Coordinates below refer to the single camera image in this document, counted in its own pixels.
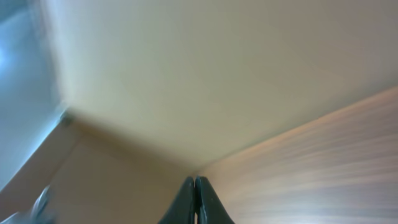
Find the ceiling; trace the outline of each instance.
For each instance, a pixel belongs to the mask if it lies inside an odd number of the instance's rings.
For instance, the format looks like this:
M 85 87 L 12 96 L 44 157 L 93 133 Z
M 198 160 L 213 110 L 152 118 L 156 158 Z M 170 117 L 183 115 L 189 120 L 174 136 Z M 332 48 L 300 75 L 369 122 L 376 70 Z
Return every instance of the ceiling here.
M 48 0 L 71 111 L 192 167 L 398 84 L 396 0 Z

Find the wooden floor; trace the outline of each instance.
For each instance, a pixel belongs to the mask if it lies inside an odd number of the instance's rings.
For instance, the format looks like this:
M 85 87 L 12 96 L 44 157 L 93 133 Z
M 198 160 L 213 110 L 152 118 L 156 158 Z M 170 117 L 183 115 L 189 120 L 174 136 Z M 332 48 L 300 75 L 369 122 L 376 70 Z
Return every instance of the wooden floor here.
M 236 223 L 398 223 L 398 88 L 200 174 Z

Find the blue-gray object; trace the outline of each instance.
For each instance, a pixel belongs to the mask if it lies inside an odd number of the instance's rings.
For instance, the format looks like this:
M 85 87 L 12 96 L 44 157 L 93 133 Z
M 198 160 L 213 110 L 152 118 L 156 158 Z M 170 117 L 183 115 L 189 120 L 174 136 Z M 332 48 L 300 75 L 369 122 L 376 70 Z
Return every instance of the blue-gray object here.
M 0 224 L 54 224 L 53 218 L 45 217 L 43 213 L 49 200 L 48 191 L 49 187 L 46 187 L 30 211 L 25 213 L 17 212 Z

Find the black pointed object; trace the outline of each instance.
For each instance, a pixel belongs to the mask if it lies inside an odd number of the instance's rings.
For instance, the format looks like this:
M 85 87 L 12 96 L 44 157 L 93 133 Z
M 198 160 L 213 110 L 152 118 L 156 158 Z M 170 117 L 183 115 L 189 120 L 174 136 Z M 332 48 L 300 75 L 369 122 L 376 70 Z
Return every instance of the black pointed object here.
M 195 189 L 192 177 L 187 177 L 176 198 L 158 224 L 194 224 Z
M 234 223 L 206 177 L 197 177 L 195 192 L 198 224 Z
M 158 224 L 233 224 L 223 204 L 206 177 L 187 177 L 170 208 Z

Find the brown floor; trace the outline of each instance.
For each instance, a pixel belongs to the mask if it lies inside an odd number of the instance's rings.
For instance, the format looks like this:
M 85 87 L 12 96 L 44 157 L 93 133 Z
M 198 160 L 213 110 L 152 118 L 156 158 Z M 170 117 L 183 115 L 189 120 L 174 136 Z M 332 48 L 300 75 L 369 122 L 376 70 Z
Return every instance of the brown floor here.
M 200 174 L 236 223 L 398 223 L 398 88 Z

